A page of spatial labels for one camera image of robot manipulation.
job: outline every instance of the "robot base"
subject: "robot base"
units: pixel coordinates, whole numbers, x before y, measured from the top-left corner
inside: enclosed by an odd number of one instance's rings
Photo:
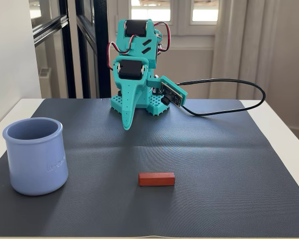
[[[163,97],[163,95],[153,95],[152,93],[149,94],[149,105],[146,108],[146,110],[151,113],[153,116],[158,116],[163,111],[167,110],[169,108],[169,105],[164,105],[160,100]],[[119,113],[122,113],[122,96],[114,95],[111,97],[111,106],[118,111]]]

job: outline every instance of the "white table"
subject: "white table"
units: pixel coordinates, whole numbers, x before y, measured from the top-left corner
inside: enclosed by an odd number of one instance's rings
[[[0,122],[0,158],[6,151],[2,131],[11,122],[29,118],[43,102],[43,99],[22,99]],[[257,101],[241,101],[245,107]],[[299,185],[299,140],[278,115],[264,102],[248,113],[268,139],[279,158]]]

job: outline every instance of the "glass pane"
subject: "glass pane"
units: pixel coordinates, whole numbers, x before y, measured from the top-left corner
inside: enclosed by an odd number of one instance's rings
[[[88,19],[89,22],[92,21],[92,16],[91,16],[91,1],[90,0],[83,0],[83,11],[84,11],[84,16],[86,19]]]
[[[194,0],[193,21],[217,21],[219,0]]]
[[[61,31],[35,48],[42,98],[68,98]]]
[[[87,53],[87,64],[88,64],[88,75],[89,75],[89,86],[91,98],[97,98],[97,85],[98,85],[98,74],[97,74],[97,58],[95,53],[90,46],[89,42],[86,41],[86,53]]]
[[[29,0],[32,28],[60,15],[59,0]]]
[[[132,19],[170,21],[170,0],[131,0]]]

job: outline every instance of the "black cable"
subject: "black cable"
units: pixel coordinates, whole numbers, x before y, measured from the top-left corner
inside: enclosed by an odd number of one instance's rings
[[[255,83],[249,82],[249,81],[243,81],[243,80],[236,80],[236,79],[206,79],[206,80],[198,80],[198,81],[186,81],[186,82],[181,82],[181,83],[177,83],[178,86],[187,86],[187,85],[193,85],[193,84],[200,84],[200,83],[207,83],[207,82],[236,82],[236,83],[241,83],[241,84],[245,84],[245,85],[250,85],[253,86],[255,88],[257,88],[258,90],[261,91],[261,93],[263,94],[263,98],[261,99],[261,101],[254,105],[254,106],[250,106],[247,108],[241,108],[241,109],[234,109],[234,110],[227,110],[227,111],[216,111],[216,112],[210,112],[210,113],[195,113],[191,110],[189,110],[188,108],[186,108],[185,106],[182,106],[187,112],[191,113],[194,116],[211,116],[211,115],[218,115],[218,114],[224,114],[224,113],[232,113],[232,112],[239,112],[239,111],[247,111],[247,110],[251,110],[253,108],[258,107],[259,105],[261,105],[266,98],[266,93],[264,92],[263,89],[261,89],[260,86],[258,86]]]

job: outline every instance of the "blue cup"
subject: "blue cup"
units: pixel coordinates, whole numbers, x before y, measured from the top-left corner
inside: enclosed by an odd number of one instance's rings
[[[49,118],[22,119],[3,130],[12,187],[25,195],[59,189],[68,178],[63,126]]]

